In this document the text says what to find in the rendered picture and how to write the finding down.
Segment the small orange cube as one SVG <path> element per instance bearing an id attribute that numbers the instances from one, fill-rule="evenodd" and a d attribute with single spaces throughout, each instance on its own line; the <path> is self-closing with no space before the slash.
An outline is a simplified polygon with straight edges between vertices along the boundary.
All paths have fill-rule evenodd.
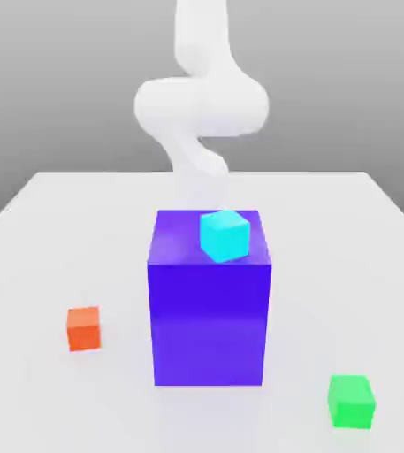
<path id="1" fill-rule="evenodd" d="M 83 351 L 101 347 L 99 308 L 73 308 L 67 312 L 66 331 L 69 350 Z"/>

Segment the large purple box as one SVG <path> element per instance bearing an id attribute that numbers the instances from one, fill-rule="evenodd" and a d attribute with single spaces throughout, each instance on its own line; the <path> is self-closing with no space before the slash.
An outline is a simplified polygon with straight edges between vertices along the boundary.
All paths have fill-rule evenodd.
<path id="1" fill-rule="evenodd" d="M 271 257 L 258 211 L 249 254 L 215 263 L 200 248 L 200 211 L 160 210 L 149 247 L 154 381 L 158 386 L 259 386 Z"/>

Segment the small green cube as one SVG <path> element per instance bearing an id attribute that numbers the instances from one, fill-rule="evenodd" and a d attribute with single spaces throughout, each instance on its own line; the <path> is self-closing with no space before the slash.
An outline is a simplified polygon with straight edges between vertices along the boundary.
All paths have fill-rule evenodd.
<path id="1" fill-rule="evenodd" d="M 335 428 L 371 429 L 376 399 L 365 375 L 333 374 L 327 403 Z"/>

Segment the small cyan cube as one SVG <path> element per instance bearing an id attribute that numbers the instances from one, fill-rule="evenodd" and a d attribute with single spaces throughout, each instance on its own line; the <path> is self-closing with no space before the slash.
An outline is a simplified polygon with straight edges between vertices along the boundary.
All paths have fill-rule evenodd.
<path id="1" fill-rule="evenodd" d="M 249 254 L 250 222 L 236 211 L 214 211 L 200 216 L 200 246 L 215 262 L 233 261 Z"/>

